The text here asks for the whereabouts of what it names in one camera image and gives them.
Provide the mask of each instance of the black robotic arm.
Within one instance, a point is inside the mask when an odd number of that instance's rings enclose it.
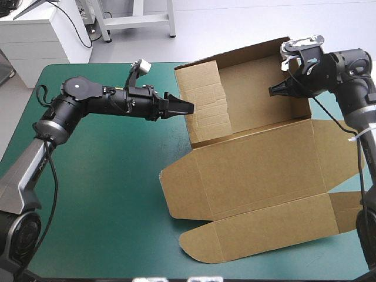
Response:
[[[69,139],[83,117],[99,113],[157,121],[193,113],[193,104],[168,93],[161,98],[152,85],[136,87],[137,78],[147,74],[149,69],[150,64],[144,60],[133,63],[123,88],[103,86],[82,76],[70,78],[51,103],[41,102],[48,109],[33,125],[36,137],[0,179],[1,282],[21,279],[20,272],[35,252],[41,232],[41,221],[35,209],[40,209],[41,204],[34,187],[49,154]],[[46,96],[47,89],[42,88]]]
[[[353,139],[361,143],[373,182],[362,199],[364,209],[356,222],[371,270],[360,280],[376,280],[376,134],[373,131],[376,129],[376,88],[370,76],[372,60],[362,49],[324,53],[323,42],[322,36],[315,35],[283,43],[281,54],[285,61],[281,68],[288,71],[290,77],[271,87],[270,95],[315,99],[329,91],[335,94],[346,124],[357,131]],[[288,66],[292,59],[299,61],[294,74]]]

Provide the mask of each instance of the cardboard box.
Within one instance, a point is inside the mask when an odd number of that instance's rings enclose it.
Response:
[[[307,99],[270,97],[280,45],[248,46],[176,68],[193,150],[160,174],[170,214],[210,220],[182,249],[221,263],[355,228],[360,193],[329,193],[355,175],[357,151]]]

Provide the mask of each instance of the green table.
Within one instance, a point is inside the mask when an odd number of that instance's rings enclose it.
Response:
[[[139,85],[152,84],[161,93],[177,94],[176,65],[154,63]],[[59,93],[65,79],[77,75],[122,86],[129,68],[129,64],[51,65],[39,84],[46,84],[51,96]],[[334,97],[322,95],[321,101],[341,118]],[[327,118],[312,106],[315,118]],[[33,95],[0,162],[0,176],[32,140],[31,124],[44,110]],[[179,235],[203,222],[171,218],[159,182],[160,171],[189,151],[181,116],[156,123],[105,115],[84,118],[67,144],[53,154],[60,180],[58,207],[30,269],[44,277],[83,278],[352,279],[367,271],[354,231],[223,264],[190,258],[179,247]],[[358,187],[356,176],[336,190]],[[36,192],[46,223],[53,195],[49,166]]]

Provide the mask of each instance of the white cabinet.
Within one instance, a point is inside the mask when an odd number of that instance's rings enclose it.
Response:
[[[17,10],[0,18],[0,49],[29,88],[35,86],[45,66],[88,63],[92,52],[92,48],[82,45],[69,19],[48,2],[13,21],[31,2],[23,0]],[[75,0],[61,0],[58,5],[70,16],[89,46],[90,39]]]

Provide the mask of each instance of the white floor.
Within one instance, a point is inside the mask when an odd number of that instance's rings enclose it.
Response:
[[[113,16],[128,15],[131,1],[102,0]],[[326,52],[363,48],[376,58],[376,1],[174,0],[177,37],[168,26],[112,31],[112,43],[94,43],[90,63],[187,62],[257,42],[322,34]],[[166,10],[145,0],[145,13]],[[0,86],[0,158],[30,97],[18,76]]]

